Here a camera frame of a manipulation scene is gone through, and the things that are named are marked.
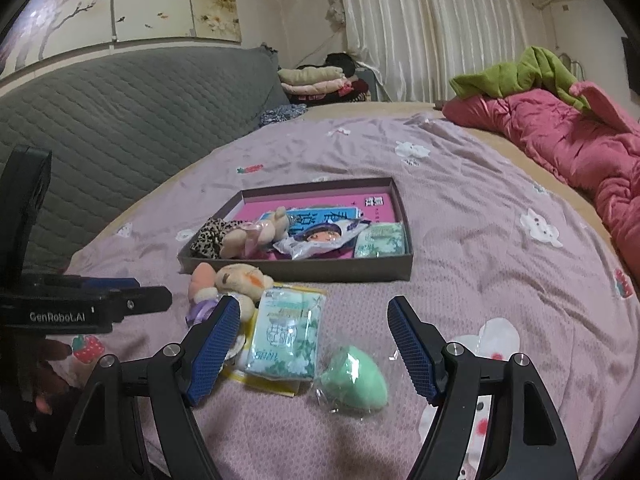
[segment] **stuffed animal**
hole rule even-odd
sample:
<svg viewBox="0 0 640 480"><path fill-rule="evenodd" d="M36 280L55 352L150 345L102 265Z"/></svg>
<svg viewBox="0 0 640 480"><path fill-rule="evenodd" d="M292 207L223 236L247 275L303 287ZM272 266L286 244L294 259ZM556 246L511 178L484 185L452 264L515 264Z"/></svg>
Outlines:
<svg viewBox="0 0 640 480"><path fill-rule="evenodd" d="M254 316L255 303L260 301L273 280L254 266L233 264L217 273L208 263L199 264L191 275L188 298L194 304L213 300L219 293L229 294L240 304L240 321L249 322Z"/></svg>
<svg viewBox="0 0 640 480"><path fill-rule="evenodd" d="M256 249L289 236L289 216L284 207L272 211L267 218L238 226L222 238L220 258L251 256Z"/></svg>
<svg viewBox="0 0 640 480"><path fill-rule="evenodd" d="M231 264L218 271L215 285L221 292L244 294L258 303L262 293L273 286L273 278L263 274L257 267Z"/></svg>

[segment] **cartoon girl face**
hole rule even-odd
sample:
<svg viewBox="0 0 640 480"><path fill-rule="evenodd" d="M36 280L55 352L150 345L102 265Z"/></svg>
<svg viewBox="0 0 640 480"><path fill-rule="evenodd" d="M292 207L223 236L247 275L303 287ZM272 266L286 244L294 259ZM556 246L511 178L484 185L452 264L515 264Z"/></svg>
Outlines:
<svg viewBox="0 0 640 480"><path fill-rule="evenodd" d="M340 235L335 231L320 231L310 235L308 240L314 242L334 242L338 238L340 238Z"/></svg>

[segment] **human hand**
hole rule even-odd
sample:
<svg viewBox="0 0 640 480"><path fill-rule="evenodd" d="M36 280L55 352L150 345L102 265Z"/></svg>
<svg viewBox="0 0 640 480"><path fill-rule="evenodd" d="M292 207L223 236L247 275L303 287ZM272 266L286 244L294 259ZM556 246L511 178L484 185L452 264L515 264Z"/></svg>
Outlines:
<svg viewBox="0 0 640 480"><path fill-rule="evenodd" d="M61 361L70 355L71 346L60 341L44 338L35 341L35 360L30 372L34 402L39 412L50 415L49 397L69 390L69 385L53 371L48 361Z"/></svg>

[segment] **white curtain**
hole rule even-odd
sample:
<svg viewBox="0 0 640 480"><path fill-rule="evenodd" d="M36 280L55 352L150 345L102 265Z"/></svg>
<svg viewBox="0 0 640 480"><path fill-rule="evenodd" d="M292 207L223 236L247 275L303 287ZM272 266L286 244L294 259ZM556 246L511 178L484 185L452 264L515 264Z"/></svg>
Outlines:
<svg viewBox="0 0 640 480"><path fill-rule="evenodd" d="M453 96L448 81L527 46L519 0L343 0L348 51L392 101Z"/></svg>

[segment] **blue gripper pad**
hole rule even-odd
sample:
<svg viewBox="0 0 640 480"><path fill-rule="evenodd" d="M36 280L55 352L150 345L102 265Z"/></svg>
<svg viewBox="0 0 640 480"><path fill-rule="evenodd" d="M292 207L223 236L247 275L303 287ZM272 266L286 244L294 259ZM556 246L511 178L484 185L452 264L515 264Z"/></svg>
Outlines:
<svg viewBox="0 0 640 480"><path fill-rule="evenodd" d="M140 288L135 278L89 278L82 283L82 288Z"/></svg>
<svg viewBox="0 0 640 480"><path fill-rule="evenodd" d="M427 399L429 403L433 402L439 394L433 362L418 340L415 328L409 323L407 316L395 298L389 302L386 310L386 320L389 323L391 335L398 346L416 393Z"/></svg>
<svg viewBox="0 0 640 480"><path fill-rule="evenodd" d="M202 397L211 393L225 362L226 353L236 341L240 327L240 305L233 299L213 327L191 367L191 384L187 398L196 406Z"/></svg>

